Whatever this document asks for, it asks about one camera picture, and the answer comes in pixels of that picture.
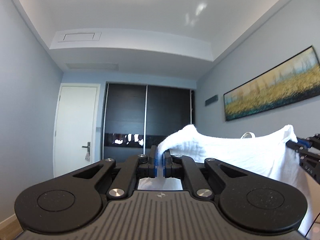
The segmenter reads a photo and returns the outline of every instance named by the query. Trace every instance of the white cloth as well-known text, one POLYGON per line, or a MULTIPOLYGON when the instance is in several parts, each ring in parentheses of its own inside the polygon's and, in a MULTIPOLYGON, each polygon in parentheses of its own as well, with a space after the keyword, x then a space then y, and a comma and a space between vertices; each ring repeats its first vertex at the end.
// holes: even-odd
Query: white cloth
MULTIPOLYGON (((286 125, 272 134, 243 139, 226 139, 205 136, 197 132, 193 125, 168 136, 158 146, 158 163, 162 154, 170 149, 171 154, 192 157, 203 163, 206 158, 215 158, 239 168, 290 184, 299 189, 308 201, 308 211, 299 231, 305 234, 312 223, 312 208, 305 172, 299 166, 299 154, 287 148, 288 140, 297 142, 292 125, 286 125)), ((178 190, 181 183, 177 179, 143 179, 139 189, 178 190)))

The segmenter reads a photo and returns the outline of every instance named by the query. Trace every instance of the dark wardrobe door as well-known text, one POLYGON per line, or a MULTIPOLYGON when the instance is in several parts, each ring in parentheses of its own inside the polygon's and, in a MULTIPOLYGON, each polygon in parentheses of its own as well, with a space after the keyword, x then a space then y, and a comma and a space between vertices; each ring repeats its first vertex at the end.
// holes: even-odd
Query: dark wardrobe door
POLYGON ((143 154, 146 86, 109 84, 104 158, 124 162, 130 155, 143 154))
POLYGON ((190 90, 148 86, 146 148, 190 124, 190 90))

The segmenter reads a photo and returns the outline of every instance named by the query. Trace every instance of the air vent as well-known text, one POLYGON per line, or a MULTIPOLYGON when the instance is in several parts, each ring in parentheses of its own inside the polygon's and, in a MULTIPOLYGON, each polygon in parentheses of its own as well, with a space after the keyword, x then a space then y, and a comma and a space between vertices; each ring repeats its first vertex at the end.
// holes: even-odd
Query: air vent
POLYGON ((119 65, 114 63, 66 63, 69 69, 100 69, 119 70, 119 65))
POLYGON ((58 42, 70 42, 70 41, 98 41, 100 39, 100 32, 92 33, 66 33, 61 34, 58 42))

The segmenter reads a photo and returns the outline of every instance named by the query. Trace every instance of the light blue wall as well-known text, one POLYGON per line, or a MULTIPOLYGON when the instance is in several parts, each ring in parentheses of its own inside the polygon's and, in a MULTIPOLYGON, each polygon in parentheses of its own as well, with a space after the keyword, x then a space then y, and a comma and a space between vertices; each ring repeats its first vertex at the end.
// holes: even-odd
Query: light blue wall
POLYGON ((0 0, 0 221, 25 188, 53 178, 53 126, 62 71, 11 0, 0 0))
POLYGON ((224 121, 223 94, 313 45, 320 56, 320 0, 291 0, 222 62, 197 82, 199 132, 239 138, 246 131, 266 135, 292 124, 297 136, 320 132, 320 96, 230 122, 224 121), (218 94, 207 107, 205 100, 218 94))
POLYGON ((95 162, 100 160, 100 141, 101 141, 101 120, 103 109, 103 96, 105 93, 106 82, 111 83, 131 83, 144 85, 157 85, 178 88, 196 89, 196 81, 161 77, 152 75, 138 75, 118 72, 66 72, 63 75, 62 83, 95 83, 100 84, 100 94, 96 124, 96 143, 95 143, 95 162))

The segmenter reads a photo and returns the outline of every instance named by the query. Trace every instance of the landscape painting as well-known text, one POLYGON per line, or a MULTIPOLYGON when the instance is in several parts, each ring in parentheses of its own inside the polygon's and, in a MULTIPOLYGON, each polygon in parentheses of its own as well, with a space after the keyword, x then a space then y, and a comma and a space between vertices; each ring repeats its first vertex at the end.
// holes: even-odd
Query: landscape painting
POLYGON ((309 47, 223 95, 226 121, 320 95, 320 65, 309 47))

